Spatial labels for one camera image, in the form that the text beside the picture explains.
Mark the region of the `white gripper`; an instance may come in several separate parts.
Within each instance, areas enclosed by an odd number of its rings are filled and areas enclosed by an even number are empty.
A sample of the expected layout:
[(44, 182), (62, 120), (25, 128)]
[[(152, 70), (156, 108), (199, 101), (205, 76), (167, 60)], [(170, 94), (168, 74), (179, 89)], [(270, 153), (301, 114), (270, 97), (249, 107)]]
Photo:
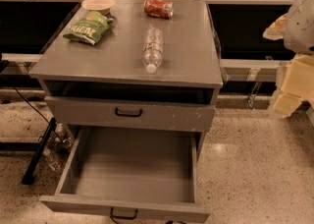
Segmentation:
[(290, 116), (314, 90), (314, 0), (296, 0), (286, 15), (263, 32), (269, 40), (284, 39), (285, 48), (296, 54), (272, 105), (278, 114)]

